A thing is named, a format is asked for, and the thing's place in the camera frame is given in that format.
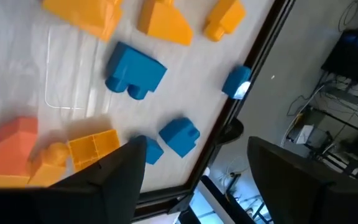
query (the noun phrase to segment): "plastic block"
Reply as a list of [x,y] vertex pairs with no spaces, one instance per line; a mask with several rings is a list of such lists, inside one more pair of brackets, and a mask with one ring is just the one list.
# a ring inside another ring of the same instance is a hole
[[118,42],[107,66],[106,86],[115,93],[128,90],[135,100],[154,92],[167,68],[152,57]]
[[75,171],[80,171],[119,148],[116,130],[93,134],[68,142]]
[[137,29],[183,45],[190,45],[193,38],[193,31],[180,11],[174,8],[172,0],[145,0]]
[[146,149],[146,162],[148,164],[154,165],[162,156],[164,151],[160,147],[160,145],[157,143],[156,140],[149,138],[147,136],[147,149]]
[[31,186],[49,187],[58,182],[66,171],[68,147],[63,143],[54,143],[43,150],[30,164]]
[[212,41],[219,41],[224,34],[231,34],[246,16],[240,0],[219,0],[206,21],[204,34]]
[[22,188],[29,179],[28,175],[0,175],[0,188]]
[[250,86],[251,69],[245,66],[236,67],[226,79],[222,91],[230,98],[242,100]]
[[44,0],[44,9],[101,40],[110,39],[121,16],[121,0]]
[[37,140],[36,118],[20,117],[0,128],[0,175],[21,175]]
[[174,119],[160,131],[161,138],[180,157],[187,155],[195,146],[200,132],[188,118]]

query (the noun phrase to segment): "white table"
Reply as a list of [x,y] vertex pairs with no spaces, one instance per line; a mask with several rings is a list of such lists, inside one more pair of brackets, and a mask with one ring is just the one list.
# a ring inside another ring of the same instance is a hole
[[[223,83],[233,66],[244,63],[273,2],[242,1],[247,15],[235,33],[211,42],[202,32],[216,0],[176,0],[194,33],[191,46],[185,47],[135,28],[143,0],[124,0],[124,15],[109,43],[57,19],[38,0],[0,0],[0,125],[15,116],[37,116],[34,151],[107,128],[118,131],[121,144],[145,134],[157,138],[165,153],[156,165],[146,165],[142,192],[183,185],[227,98]],[[155,93],[144,100],[104,86],[103,70],[119,40],[168,68]],[[158,131],[182,115],[194,122],[201,137],[181,159]]]

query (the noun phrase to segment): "blue toy block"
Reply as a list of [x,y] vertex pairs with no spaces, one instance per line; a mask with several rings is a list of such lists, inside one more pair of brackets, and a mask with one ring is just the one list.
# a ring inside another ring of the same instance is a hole
[[145,137],[147,141],[146,162],[148,164],[154,165],[160,159],[164,151],[162,150],[162,148],[160,147],[160,145],[157,143],[156,140],[149,138],[147,136]]
[[154,92],[167,68],[152,57],[118,42],[107,65],[107,88],[115,93],[127,89],[135,100],[143,100],[148,91]]
[[200,132],[188,118],[174,119],[159,134],[182,158],[196,146],[195,141],[200,136]]
[[250,86],[251,69],[245,66],[236,67],[228,76],[222,91],[230,98],[242,100]]

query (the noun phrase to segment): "black frame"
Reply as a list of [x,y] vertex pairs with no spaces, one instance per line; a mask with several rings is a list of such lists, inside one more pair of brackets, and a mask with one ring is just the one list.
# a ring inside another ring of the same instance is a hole
[[[252,46],[244,65],[252,69],[252,89],[262,66],[287,19],[295,0],[275,0],[265,22]],[[210,161],[217,156],[221,146],[217,139],[224,133],[233,118],[237,117],[248,93],[243,100],[227,99],[215,125],[206,141],[203,150],[184,185],[170,187],[140,194],[133,222],[161,214],[182,212],[188,208],[194,189]]]

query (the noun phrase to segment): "building block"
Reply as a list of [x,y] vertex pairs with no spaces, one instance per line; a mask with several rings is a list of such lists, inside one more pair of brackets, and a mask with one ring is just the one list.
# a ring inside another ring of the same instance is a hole
[[29,179],[28,175],[0,175],[0,188],[22,188]]
[[154,165],[160,159],[164,151],[156,140],[147,136],[145,137],[147,141],[146,162],[148,164]]
[[116,130],[85,136],[68,142],[76,172],[87,168],[119,148]]
[[220,41],[231,34],[246,16],[241,0],[219,0],[206,20],[204,34],[212,41]]
[[0,175],[21,175],[37,140],[37,118],[19,117],[0,127]]
[[44,0],[50,11],[101,40],[108,41],[122,16],[122,0]]
[[251,69],[245,66],[236,67],[226,79],[222,91],[230,98],[242,100],[250,86]]
[[128,90],[135,100],[143,100],[154,92],[167,68],[152,57],[118,42],[107,66],[106,86],[115,93]]
[[173,0],[145,0],[137,29],[152,37],[183,45],[190,45],[193,38],[193,31],[173,6]]
[[174,119],[160,132],[161,138],[180,157],[187,155],[195,146],[200,132],[188,118]]
[[69,149],[64,143],[53,143],[48,149],[40,151],[30,163],[29,185],[49,187],[58,182],[66,171]]

